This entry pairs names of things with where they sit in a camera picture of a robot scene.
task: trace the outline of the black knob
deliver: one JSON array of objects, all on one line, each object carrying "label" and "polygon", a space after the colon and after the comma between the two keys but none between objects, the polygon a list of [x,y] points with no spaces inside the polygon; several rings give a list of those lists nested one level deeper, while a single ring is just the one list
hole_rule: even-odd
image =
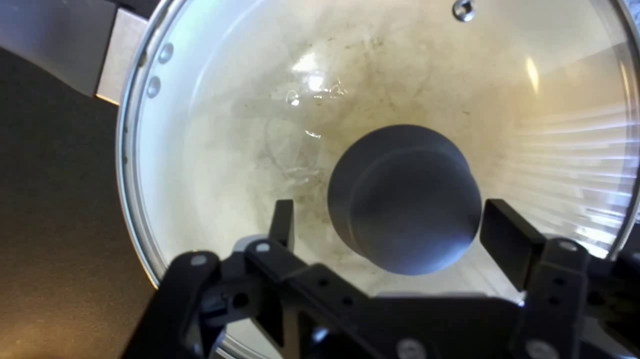
[{"label": "black knob", "polygon": [[462,151],[438,131],[390,125],[340,157],[327,209],[342,241],[393,273],[432,273],[459,259],[481,201]]}]

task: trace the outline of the glass lid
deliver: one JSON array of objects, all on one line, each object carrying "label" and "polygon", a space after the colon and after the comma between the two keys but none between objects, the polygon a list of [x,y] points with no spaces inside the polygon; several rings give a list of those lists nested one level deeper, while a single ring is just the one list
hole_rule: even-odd
[{"label": "glass lid", "polygon": [[[451,143],[478,205],[503,199],[544,235],[606,257],[635,215],[635,42],[622,8],[451,6],[190,0],[171,2],[162,24],[155,16],[119,123],[123,211],[149,277],[187,249],[228,257],[237,239],[267,231],[276,199],[294,199],[294,253],[368,295],[517,301],[472,241],[476,227],[451,265],[411,275],[379,267],[338,233],[333,169],[357,139],[390,125]],[[276,355],[249,323],[232,327],[228,343]]]}]

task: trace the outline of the pot lid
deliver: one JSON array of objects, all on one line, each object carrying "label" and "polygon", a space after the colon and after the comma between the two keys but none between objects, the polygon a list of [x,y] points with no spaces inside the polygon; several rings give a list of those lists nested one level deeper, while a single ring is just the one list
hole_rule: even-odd
[{"label": "pot lid", "polygon": [[[451,6],[166,2],[122,102],[117,143],[123,213],[149,277],[187,249],[229,255],[237,239],[267,231],[276,199],[294,199],[296,255],[370,295],[517,299],[473,231],[463,257],[429,275],[381,269],[340,237],[332,173],[357,139],[390,125],[445,137],[481,199],[505,199],[545,235],[598,257],[623,241],[640,139],[623,10],[579,0]],[[229,343],[266,353],[242,325]]]}]

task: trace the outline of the metal rim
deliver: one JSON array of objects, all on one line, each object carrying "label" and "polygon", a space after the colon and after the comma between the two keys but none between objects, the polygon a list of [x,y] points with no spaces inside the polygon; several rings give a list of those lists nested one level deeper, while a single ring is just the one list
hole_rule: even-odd
[{"label": "metal rim", "polygon": [[[623,0],[611,2],[611,8],[620,20],[623,34],[628,36],[628,48],[632,52],[630,60],[632,60],[632,68],[635,72],[633,88],[637,90],[640,88],[640,78],[637,78],[637,74],[640,74],[640,34],[637,34],[637,26],[633,24]],[[628,98],[628,102],[630,102],[628,108],[632,110],[630,118],[632,118],[632,122],[635,122],[640,116],[637,114],[640,104],[632,102],[632,98]],[[608,255],[606,255],[608,261],[614,261],[617,257],[617,253],[622,251],[625,239],[630,237],[630,233],[633,229],[637,211],[640,211],[640,165],[635,167],[635,181],[632,187],[632,197],[630,197],[623,221],[620,225],[620,231],[617,231],[614,243],[608,249]]]},{"label": "metal rim", "polygon": [[[127,82],[122,94],[117,125],[115,125],[115,179],[117,179],[117,197],[122,207],[122,217],[127,227],[129,241],[134,251],[143,267],[145,277],[153,287],[160,285],[162,273],[166,269],[158,247],[153,245],[149,229],[145,225],[143,207],[137,191],[137,175],[136,175],[136,118],[143,94],[143,82],[149,74],[149,64],[160,52],[160,44],[164,34],[171,26],[180,8],[187,0],[160,0],[153,10],[145,34],[139,42],[137,54],[134,58],[134,66],[129,68]],[[223,337],[221,347],[215,357],[261,357],[253,353],[249,347],[240,343],[234,337]]]}]

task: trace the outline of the screw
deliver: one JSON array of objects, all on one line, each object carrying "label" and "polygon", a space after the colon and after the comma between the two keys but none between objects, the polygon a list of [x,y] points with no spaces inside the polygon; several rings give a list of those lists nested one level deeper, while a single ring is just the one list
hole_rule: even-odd
[{"label": "screw", "polygon": [[473,0],[455,0],[451,14],[458,22],[469,22],[476,18]]},{"label": "screw", "polygon": [[402,339],[398,341],[398,359],[425,359],[425,349],[415,339]]},{"label": "screw", "polygon": [[207,259],[205,259],[205,255],[194,255],[192,257],[192,267],[200,267],[200,265],[204,265]]},{"label": "screw", "polygon": [[525,341],[525,353],[530,359],[557,359],[557,351],[545,343],[545,341],[538,341],[538,339],[531,339],[531,341]]},{"label": "screw", "polygon": [[158,54],[160,64],[166,64],[173,56],[173,44],[166,42]]},{"label": "screw", "polygon": [[145,96],[147,96],[147,98],[155,98],[158,94],[160,94],[160,78],[153,76],[153,78],[149,78],[147,84],[145,84]]},{"label": "screw", "polygon": [[272,245],[267,245],[267,243],[258,243],[258,245],[255,245],[255,251],[258,251],[258,253],[266,253],[266,251],[270,251],[270,249],[272,249]]},{"label": "screw", "polygon": [[326,327],[313,327],[313,331],[312,331],[312,341],[313,341],[313,345],[320,345],[324,339],[326,339],[326,335],[327,335],[327,329]]}]

